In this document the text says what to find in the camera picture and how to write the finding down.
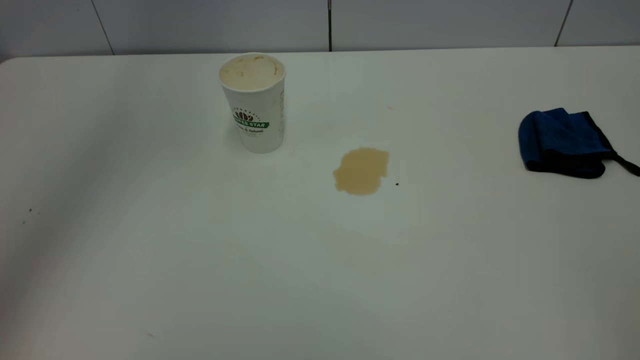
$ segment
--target green label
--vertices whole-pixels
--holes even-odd
[[[253,121],[247,121],[247,120],[243,120],[240,119],[237,116],[234,116],[234,119],[236,120],[236,122],[240,125],[243,126],[248,126],[248,127],[261,127],[263,129],[266,129],[267,127],[269,127],[269,123],[268,122],[253,122]]]

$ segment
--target coffee residue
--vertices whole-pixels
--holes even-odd
[[[381,177],[387,176],[389,153],[370,147],[349,151],[333,172],[335,188],[351,195],[371,195],[378,191]]]

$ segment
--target white paper cup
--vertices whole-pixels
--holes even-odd
[[[218,71],[240,139],[251,152],[271,152],[282,143],[286,74],[280,61],[262,53],[238,55]]]

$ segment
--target cup logo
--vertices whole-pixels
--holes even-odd
[[[233,108],[232,113],[237,126],[244,131],[245,134],[257,136],[269,127],[269,122],[263,122],[260,117],[246,109]]]
[[[257,127],[260,129],[266,129],[267,127],[269,127],[268,122],[260,121],[259,116],[257,116],[256,114],[248,110],[234,108],[233,113],[234,113],[234,120],[241,127]]]

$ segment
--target microfiber towel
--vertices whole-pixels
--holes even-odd
[[[640,176],[640,168],[618,155],[586,111],[534,111],[520,124],[518,139],[520,155],[530,171],[594,179],[604,174],[602,160],[615,160]]]

